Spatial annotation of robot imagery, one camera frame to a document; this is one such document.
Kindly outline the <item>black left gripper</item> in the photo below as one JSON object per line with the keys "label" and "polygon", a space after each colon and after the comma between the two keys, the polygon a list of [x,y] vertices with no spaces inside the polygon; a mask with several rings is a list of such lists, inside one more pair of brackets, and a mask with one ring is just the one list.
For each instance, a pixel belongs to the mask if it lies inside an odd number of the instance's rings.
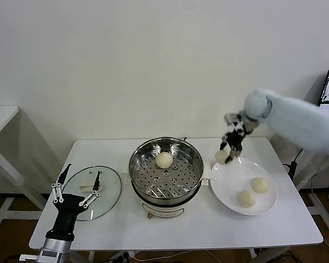
{"label": "black left gripper", "polygon": [[62,194],[62,187],[65,183],[67,174],[72,164],[68,164],[64,171],[58,176],[55,183],[51,184],[53,203],[58,210],[53,228],[49,230],[45,238],[56,239],[61,241],[73,241],[73,234],[77,217],[80,213],[88,209],[98,197],[100,197],[100,174],[98,171],[94,181],[91,193],[87,197],[72,195],[68,193]]}

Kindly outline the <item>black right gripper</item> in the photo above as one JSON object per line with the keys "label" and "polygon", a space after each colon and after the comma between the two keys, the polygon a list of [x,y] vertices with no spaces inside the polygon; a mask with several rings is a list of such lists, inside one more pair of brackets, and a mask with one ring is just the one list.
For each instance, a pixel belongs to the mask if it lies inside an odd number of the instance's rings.
{"label": "black right gripper", "polygon": [[225,122],[227,126],[232,127],[232,131],[223,135],[220,150],[223,150],[227,145],[230,146],[230,152],[226,158],[226,162],[229,163],[240,156],[243,139],[254,131],[254,120],[248,118],[245,112],[239,112],[227,113]]}

